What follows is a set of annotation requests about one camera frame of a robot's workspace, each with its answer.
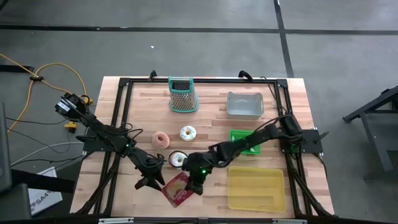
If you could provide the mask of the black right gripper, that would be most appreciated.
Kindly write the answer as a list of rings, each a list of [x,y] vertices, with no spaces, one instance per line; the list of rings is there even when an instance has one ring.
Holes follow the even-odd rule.
[[[208,169],[206,167],[186,167],[185,170],[189,172],[188,184],[185,187],[187,194],[192,195],[196,193],[197,195],[202,195],[203,184],[208,175]]]

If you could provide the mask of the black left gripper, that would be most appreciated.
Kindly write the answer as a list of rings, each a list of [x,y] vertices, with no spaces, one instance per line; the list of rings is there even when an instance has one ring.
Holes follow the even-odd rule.
[[[157,190],[162,190],[162,187],[165,185],[165,180],[162,176],[164,162],[165,158],[163,155],[156,154],[153,156],[148,154],[146,160],[141,162],[137,167],[144,178],[135,184],[135,189],[138,190],[144,186],[152,187],[152,180],[156,180]]]

